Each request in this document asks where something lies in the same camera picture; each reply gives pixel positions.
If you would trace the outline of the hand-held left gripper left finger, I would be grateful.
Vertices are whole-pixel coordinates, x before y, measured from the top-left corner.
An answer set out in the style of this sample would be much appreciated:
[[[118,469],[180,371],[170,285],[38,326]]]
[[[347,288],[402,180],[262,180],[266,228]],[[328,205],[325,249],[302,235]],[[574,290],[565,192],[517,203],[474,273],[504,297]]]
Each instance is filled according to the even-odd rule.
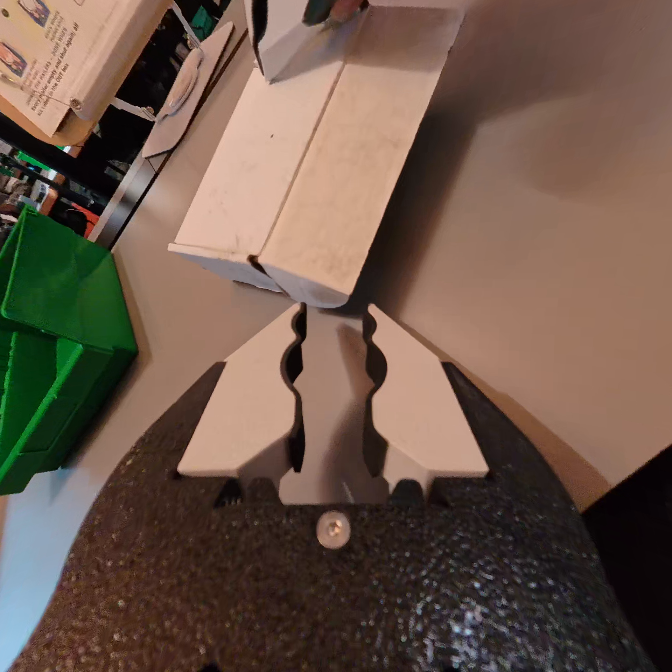
[[[177,466],[191,478],[232,478],[243,491],[257,479],[275,491],[305,455],[302,401],[307,307],[296,303],[245,342],[223,371]]]

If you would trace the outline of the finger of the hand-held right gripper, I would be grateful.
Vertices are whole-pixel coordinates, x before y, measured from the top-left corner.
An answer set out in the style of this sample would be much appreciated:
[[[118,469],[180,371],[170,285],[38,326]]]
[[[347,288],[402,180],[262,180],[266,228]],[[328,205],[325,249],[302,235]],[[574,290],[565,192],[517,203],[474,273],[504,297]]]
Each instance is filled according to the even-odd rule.
[[[248,37],[268,83],[327,61],[332,44],[348,38],[341,26],[368,8],[367,1],[245,1]]]

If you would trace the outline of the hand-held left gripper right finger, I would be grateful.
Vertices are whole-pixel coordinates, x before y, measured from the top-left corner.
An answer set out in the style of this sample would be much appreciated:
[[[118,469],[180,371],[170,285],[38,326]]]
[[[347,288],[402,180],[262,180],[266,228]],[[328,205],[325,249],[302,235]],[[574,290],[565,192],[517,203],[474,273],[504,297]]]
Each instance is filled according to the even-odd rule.
[[[429,498],[436,480],[484,478],[489,467],[446,367],[375,304],[363,316],[365,466],[388,486]]]

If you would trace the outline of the white cardboard mailer box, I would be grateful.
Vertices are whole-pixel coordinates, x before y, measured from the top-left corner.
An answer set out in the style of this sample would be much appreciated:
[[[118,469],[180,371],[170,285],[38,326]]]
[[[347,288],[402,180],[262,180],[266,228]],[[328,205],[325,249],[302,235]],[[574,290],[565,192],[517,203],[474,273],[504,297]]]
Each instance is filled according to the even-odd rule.
[[[328,58],[256,65],[168,250],[311,307],[352,295],[464,15],[368,1]]]

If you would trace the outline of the green plastic bin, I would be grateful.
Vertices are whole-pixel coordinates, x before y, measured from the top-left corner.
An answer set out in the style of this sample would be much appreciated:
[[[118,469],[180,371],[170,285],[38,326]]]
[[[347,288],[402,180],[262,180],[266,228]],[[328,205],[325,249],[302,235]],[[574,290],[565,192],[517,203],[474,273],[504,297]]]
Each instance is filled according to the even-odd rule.
[[[138,354],[112,254],[26,208],[1,248],[1,495],[59,469]]]

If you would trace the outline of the wooden display board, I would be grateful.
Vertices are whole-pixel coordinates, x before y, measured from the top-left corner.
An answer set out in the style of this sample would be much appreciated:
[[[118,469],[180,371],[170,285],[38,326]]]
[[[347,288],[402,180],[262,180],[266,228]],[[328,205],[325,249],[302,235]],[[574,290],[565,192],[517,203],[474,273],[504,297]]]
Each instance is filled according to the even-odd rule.
[[[20,128],[27,131],[31,136],[51,145],[62,147],[82,143],[87,139],[93,130],[93,127],[100,120],[99,119],[95,123],[82,122],[76,117],[70,116],[69,119],[66,120],[63,128],[61,128],[54,137],[49,138],[41,133],[31,120],[25,116],[24,106],[16,107],[13,105],[13,102],[15,101],[23,102],[24,98],[21,95],[16,94],[16,92],[9,86],[1,83],[1,113],[18,124]]]

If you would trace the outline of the printed instruction sheet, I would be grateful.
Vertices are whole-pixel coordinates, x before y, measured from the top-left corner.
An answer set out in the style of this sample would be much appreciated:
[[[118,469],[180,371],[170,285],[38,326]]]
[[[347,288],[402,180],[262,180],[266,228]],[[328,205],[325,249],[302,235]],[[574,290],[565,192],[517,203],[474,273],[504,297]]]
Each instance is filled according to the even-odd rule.
[[[85,1],[2,1],[1,82],[37,112],[48,104],[45,88],[62,66],[58,53],[77,32]]]

